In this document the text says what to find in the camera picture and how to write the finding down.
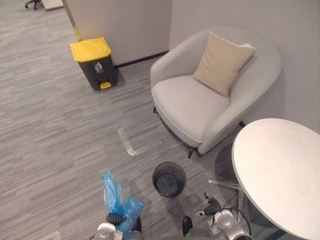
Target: wall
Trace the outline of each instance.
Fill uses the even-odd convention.
[[[169,50],[172,0],[66,0],[81,38],[105,37],[114,64]]]
[[[319,0],[173,0],[170,49],[211,26],[260,33],[283,57],[278,81],[244,122],[276,117],[320,133]]]

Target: clear tape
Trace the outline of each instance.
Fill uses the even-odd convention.
[[[123,145],[124,145],[124,147],[125,147],[126,152],[127,152],[129,155],[131,155],[132,157],[137,156],[137,155],[138,155],[138,151],[135,151],[135,150],[132,148],[132,146],[131,146],[131,144],[130,144],[130,142],[129,142],[129,140],[128,140],[125,132],[124,132],[124,130],[123,130],[122,128],[118,128],[118,129],[117,129],[117,132],[118,132],[118,134],[119,134],[120,139],[122,140],[122,143],[123,143]]]
[[[151,142],[147,145],[144,145],[144,146],[138,148],[137,150],[134,150],[133,147],[131,146],[124,130],[122,128],[118,128],[117,132],[118,132],[120,139],[122,140],[122,143],[124,145],[126,152],[132,157],[135,157],[138,154],[142,154],[142,153],[154,148],[155,146],[159,146],[160,144],[162,144],[162,142],[160,140],[157,140],[155,142]]]
[[[60,240],[60,232],[54,231],[49,233],[48,235],[45,235],[38,240]]]

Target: black baseboard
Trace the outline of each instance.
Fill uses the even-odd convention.
[[[128,66],[128,65],[131,65],[131,64],[136,64],[136,63],[140,63],[140,62],[143,62],[143,61],[146,61],[146,60],[149,60],[149,59],[153,59],[153,58],[157,58],[157,57],[163,56],[167,52],[169,52],[169,51],[160,52],[160,53],[157,53],[157,54],[154,54],[154,55],[151,55],[151,56],[145,56],[145,57],[133,60],[133,61],[128,61],[128,62],[125,62],[125,63],[114,65],[113,67],[114,67],[114,69],[119,69],[119,68],[122,68],[122,67],[125,67],[125,66]]]
[[[239,123],[239,125],[240,125],[242,128],[244,128],[244,127],[246,126],[243,121],[241,121],[241,122]]]

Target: wastebasket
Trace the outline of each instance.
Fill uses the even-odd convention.
[[[71,43],[70,48],[94,90],[107,89],[118,83],[111,50],[104,37]]]
[[[152,183],[161,196],[178,196],[184,190],[186,182],[185,171],[172,161],[161,163],[153,171]]]

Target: yellow lid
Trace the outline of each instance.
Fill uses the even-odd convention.
[[[105,38],[92,38],[70,44],[74,60],[85,63],[108,57],[111,53]]]

